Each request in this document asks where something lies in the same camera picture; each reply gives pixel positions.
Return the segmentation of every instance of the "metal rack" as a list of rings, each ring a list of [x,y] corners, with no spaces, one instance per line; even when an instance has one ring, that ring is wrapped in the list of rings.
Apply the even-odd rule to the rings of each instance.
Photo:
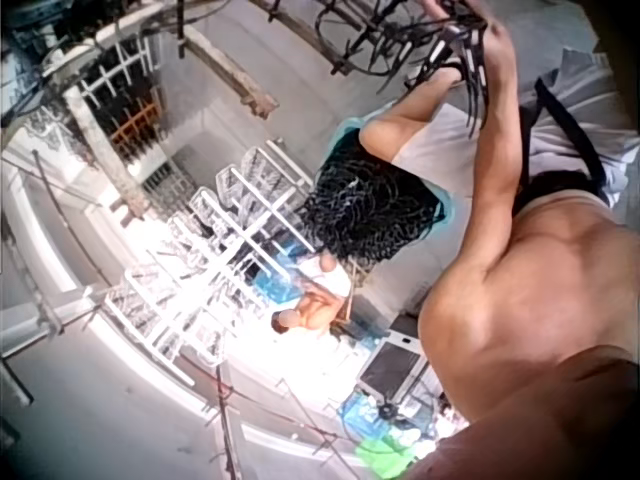
[[[152,262],[128,269],[106,300],[134,341],[190,385],[174,363],[181,353],[213,368],[230,336],[267,316],[271,301],[252,285],[255,272],[292,280],[274,258],[286,253],[281,234],[315,252],[296,214],[311,179],[280,145],[251,148],[216,180],[217,192],[199,188],[190,213],[169,217],[164,238],[148,249]]]

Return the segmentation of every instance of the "bright light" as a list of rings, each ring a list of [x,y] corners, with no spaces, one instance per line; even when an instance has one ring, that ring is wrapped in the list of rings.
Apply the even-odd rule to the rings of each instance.
[[[436,442],[433,440],[423,440],[413,446],[413,453],[422,460],[424,457],[436,451]]]
[[[134,177],[140,173],[141,168],[140,162],[130,163],[127,166],[127,170],[129,170],[129,173]]]

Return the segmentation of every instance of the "electrical wire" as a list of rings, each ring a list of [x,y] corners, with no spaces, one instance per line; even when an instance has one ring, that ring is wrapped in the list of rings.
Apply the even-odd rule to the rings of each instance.
[[[28,169],[26,169],[26,168],[24,168],[24,167],[21,167],[20,165],[18,165],[18,164],[16,164],[16,163],[13,163],[11,160],[7,160],[6,158],[2,157],[2,161],[3,161],[4,163],[8,164],[8,165],[11,165],[12,167],[17,168],[17,169],[18,169],[18,170],[20,170],[21,172],[26,173],[26,174],[27,174],[27,175],[29,175],[30,177],[36,178],[36,179],[38,179],[38,180],[42,180],[42,181],[44,182],[44,178],[42,178],[42,177],[41,177],[41,176],[39,176],[39,175],[36,175],[36,174],[35,174],[34,172],[32,172],[31,170],[28,170]],[[51,181],[50,181],[50,180],[49,180],[49,184],[50,184],[53,188],[55,188],[55,189],[57,189],[57,190],[60,190],[60,191],[62,191],[62,192],[64,192],[64,193],[66,193],[66,194],[68,194],[68,195],[71,195],[72,197],[76,197],[76,198],[78,198],[78,199],[80,199],[80,200],[82,200],[82,201],[85,201],[85,202],[87,202],[87,203],[88,203],[88,204],[90,204],[90,205],[93,205],[93,206],[95,206],[95,207],[101,207],[101,206],[102,206],[101,204],[99,204],[99,203],[97,203],[97,202],[95,202],[95,201],[93,201],[93,200],[91,200],[91,199],[89,199],[89,198],[86,198],[86,197],[84,197],[83,195],[81,195],[81,194],[79,194],[79,193],[75,193],[75,192],[73,192],[73,191],[71,191],[71,190],[69,190],[69,189],[67,189],[67,188],[64,188],[64,187],[61,187],[61,186],[59,186],[59,185],[56,185],[55,183],[51,183]]]

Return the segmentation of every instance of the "shirtless man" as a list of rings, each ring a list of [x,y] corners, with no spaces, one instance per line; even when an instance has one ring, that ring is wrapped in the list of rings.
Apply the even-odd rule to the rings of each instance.
[[[424,3],[431,16],[446,17],[436,0]],[[455,112],[446,111],[452,122],[440,125],[437,116],[424,116],[459,80],[453,69],[418,87],[413,97],[421,95],[422,104],[400,103],[360,132],[378,158],[472,194],[460,252],[432,289],[419,324],[429,361],[471,427],[410,478],[574,478],[618,426],[637,421],[640,237],[617,225],[610,211],[626,184],[624,165],[637,154],[637,133],[618,115],[623,109],[615,108],[605,60],[565,52],[556,95],[587,130],[606,182],[598,190],[580,173],[585,160],[545,112],[531,140],[535,188],[519,193],[515,51],[482,4],[467,3],[490,23],[490,105],[477,145],[461,139],[463,123],[447,130]],[[561,172],[549,176],[554,170]],[[557,188],[567,172],[572,180]],[[561,181],[545,193],[549,178]],[[635,420],[623,420],[631,408]],[[633,440],[621,445],[637,447],[638,430]]]
[[[279,334],[292,328],[305,328],[322,334],[344,306],[351,290],[351,280],[328,252],[302,261],[298,270],[302,274],[304,294],[294,309],[274,313],[271,327]]]

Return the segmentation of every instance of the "dreadlocks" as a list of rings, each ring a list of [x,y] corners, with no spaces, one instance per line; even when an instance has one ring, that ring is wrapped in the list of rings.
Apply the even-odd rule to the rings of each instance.
[[[358,135],[338,142],[300,213],[305,233],[339,260],[373,265],[431,231],[444,213],[418,177],[369,154]]]

